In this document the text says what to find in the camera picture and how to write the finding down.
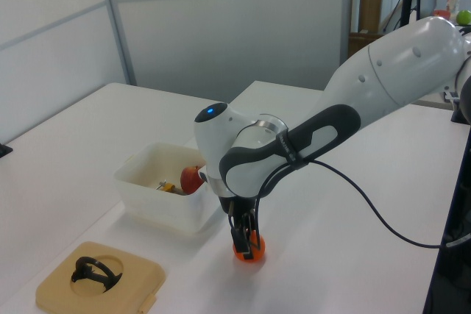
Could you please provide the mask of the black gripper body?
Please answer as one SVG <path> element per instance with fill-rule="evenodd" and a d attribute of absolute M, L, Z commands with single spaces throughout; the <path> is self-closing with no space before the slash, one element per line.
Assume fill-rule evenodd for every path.
<path fill-rule="evenodd" d="M 244 214 L 255 209 L 255 198 L 243 198 L 240 196 L 220 197 L 220 204 L 223 211 L 232 217 L 239 219 Z"/>

